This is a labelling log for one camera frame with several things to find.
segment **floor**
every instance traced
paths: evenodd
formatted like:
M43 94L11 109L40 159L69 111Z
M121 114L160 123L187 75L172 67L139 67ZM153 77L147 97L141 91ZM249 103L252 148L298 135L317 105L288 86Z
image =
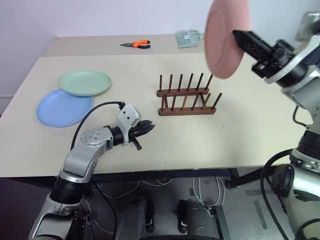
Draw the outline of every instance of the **floor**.
M243 175L254 168L238 168ZM212 203L218 196L215 177L201 177L201 194L205 203ZM198 179L195 178L195 189L198 191ZM137 182L109 183L101 188L109 196L119 196L137 186ZM24 240L28 238L33 222L42 207L49 189L0 178L0 239ZM280 208L276 196L266 189L270 204L289 239L293 239L287 216ZM111 209L106 205L97 191L88 200L93 219L105 230L112 232L114 218ZM155 230L152 235L180 234L177 229L176 207L181 199L195 199L192 178L176 178L165 186L151 186L140 182L132 193L119 199L111 199L118 218L126 206L137 197L151 198L155 208ZM88 205L82 202L84 211L89 212ZM281 240L260 192L259 182L253 182L225 191L223 204L225 218L232 240ZM111 240L112 235L102 231L96 223L92 224L96 240ZM93 239L88 228L85 239Z

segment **white wall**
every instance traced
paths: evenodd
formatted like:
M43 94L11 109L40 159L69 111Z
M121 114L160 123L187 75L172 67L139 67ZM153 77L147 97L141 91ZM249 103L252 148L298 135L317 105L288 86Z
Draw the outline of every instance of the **white wall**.
M204 31L212 0L0 0L0 114L55 36ZM304 12L320 0L249 0L251 29L270 44L294 42Z

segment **pink plate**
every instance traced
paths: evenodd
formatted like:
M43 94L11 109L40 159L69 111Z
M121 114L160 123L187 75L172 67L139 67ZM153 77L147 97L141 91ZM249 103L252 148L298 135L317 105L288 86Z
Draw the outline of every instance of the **pink plate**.
M214 76L227 79L235 73L244 51L237 46L232 31L248 29L247 0L214 0L204 33L205 57Z

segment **green plate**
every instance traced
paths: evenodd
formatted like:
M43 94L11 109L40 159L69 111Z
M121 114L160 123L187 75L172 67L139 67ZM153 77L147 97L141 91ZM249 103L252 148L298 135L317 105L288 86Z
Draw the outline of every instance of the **green plate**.
M82 70L69 72L58 80L59 87L71 95L93 96L111 86L110 77L100 71Z

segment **table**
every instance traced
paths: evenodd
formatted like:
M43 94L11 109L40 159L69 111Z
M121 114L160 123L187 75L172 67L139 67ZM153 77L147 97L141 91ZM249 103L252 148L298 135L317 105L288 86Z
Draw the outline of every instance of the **table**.
M173 74L175 88L180 73L185 76L182 87L186 87L191 73L192 86L196 86L203 72L205 86L210 72L203 52L40 57L0 118L0 177L58 174L77 125L46 127L38 122L36 109L44 96L58 88L61 75L76 70L97 70L111 77L112 86L94 97L94 105L125 101L143 119L155 123L152 132L139 138L141 151L132 144L117 146L100 158L95 173L262 166L273 154L296 147L304 129L292 122L295 106L280 88L265 84L251 72L253 62L245 55L230 79L213 78L208 105L223 93L214 115L158 116L159 75L165 88ZM177 98L176 106L182 101L183 97ZM115 106L101 108L82 130L114 126L118 112ZM302 110L297 118L310 122Z

